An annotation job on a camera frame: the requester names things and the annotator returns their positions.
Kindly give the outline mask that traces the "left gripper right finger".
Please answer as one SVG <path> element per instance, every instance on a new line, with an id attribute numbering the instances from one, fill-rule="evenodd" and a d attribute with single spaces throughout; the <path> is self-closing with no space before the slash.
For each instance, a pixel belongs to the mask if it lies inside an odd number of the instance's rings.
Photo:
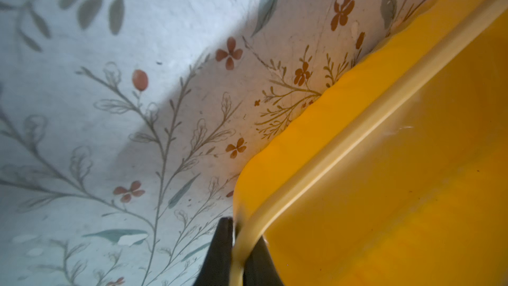
<path id="1" fill-rule="evenodd" d="M 246 260 L 243 286 L 283 286 L 263 237 Z"/>

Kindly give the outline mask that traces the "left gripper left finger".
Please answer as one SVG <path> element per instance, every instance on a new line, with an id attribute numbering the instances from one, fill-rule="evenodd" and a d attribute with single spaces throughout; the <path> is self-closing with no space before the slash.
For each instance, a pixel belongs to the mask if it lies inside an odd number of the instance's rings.
<path id="1" fill-rule="evenodd" d="M 229 285 L 233 235 L 233 218 L 221 218 L 194 286 Z"/>

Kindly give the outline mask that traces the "yellow plastic storage box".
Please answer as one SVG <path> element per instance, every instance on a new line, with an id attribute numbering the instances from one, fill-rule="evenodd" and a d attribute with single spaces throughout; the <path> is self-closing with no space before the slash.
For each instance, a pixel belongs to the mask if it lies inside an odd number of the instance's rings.
<path id="1" fill-rule="evenodd" d="M 507 284 L 507 0 L 430 0 L 244 168 L 231 285 Z"/>

